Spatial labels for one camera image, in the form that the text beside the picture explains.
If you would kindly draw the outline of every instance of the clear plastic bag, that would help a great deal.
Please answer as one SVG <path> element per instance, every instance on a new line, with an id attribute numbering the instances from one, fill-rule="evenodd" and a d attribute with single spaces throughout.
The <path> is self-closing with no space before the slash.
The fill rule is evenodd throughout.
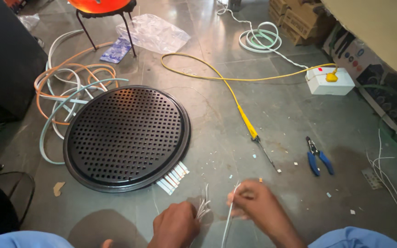
<path id="1" fill-rule="evenodd" d="M 18 19 L 24 24 L 26 29 L 30 32 L 39 22 L 39 15 L 21 15 Z"/>
<path id="2" fill-rule="evenodd" d="M 191 39 L 185 31 L 153 14 L 133 17 L 128 27 L 134 45 L 159 54 L 175 53 Z M 117 25 L 116 31 L 128 40 L 124 23 Z"/>

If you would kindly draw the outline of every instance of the white switch box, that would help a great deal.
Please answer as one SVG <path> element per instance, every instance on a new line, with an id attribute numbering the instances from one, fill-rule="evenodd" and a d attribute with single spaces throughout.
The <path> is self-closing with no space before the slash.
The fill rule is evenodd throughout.
<path id="1" fill-rule="evenodd" d="M 327 74 L 333 72 L 334 69 L 333 67 L 318 67 L 307 71 L 306 80 L 312 94 L 344 96 L 355 87 L 355 83 L 345 68 L 338 68 L 335 74 L 338 81 L 327 82 Z"/>

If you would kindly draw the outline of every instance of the yellow plug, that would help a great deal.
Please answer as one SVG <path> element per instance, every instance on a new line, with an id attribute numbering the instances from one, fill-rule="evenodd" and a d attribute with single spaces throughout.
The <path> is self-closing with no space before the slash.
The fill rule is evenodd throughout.
<path id="1" fill-rule="evenodd" d="M 335 75 L 335 73 L 337 72 L 338 68 L 335 68 L 335 70 L 333 72 L 330 72 L 326 75 L 326 81 L 327 82 L 336 82 L 338 81 L 338 77 Z"/>

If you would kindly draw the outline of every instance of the hand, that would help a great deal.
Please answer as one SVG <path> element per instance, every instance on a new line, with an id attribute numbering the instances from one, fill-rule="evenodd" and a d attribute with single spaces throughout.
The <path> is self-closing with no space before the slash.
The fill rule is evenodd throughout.
<path id="1" fill-rule="evenodd" d="M 173 203 L 153 222 L 148 248 L 187 248 L 200 232 L 197 210 L 189 202 Z"/>
<path id="2" fill-rule="evenodd" d="M 279 247 L 306 247 L 277 198 L 264 184 L 245 180 L 228 194 L 232 216 L 251 218 Z"/>

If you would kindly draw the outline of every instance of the blue handle pliers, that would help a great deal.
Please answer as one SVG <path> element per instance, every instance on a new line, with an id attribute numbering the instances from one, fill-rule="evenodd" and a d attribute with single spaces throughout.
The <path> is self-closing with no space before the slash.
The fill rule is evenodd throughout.
<path id="1" fill-rule="evenodd" d="M 312 169 L 312 172 L 316 176 L 320 175 L 318 167 L 316 166 L 316 158 L 315 158 L 315 155 L 318 155 L 319 159 L 321 159 L 324 165 L 326 165 L 329 174 L 334 175 L 335 174 L 334 168 L 332 167 L 332 164 L 330 163 L 329 159 L 324 155 L 322 151 L 316 148 L 315 143 L 309 137 L 306 137 L 306 141 L 309 144 L 309 151 L 307 152 L 307 157 L 309 158 L 309 165 L 310 168 Z"/>

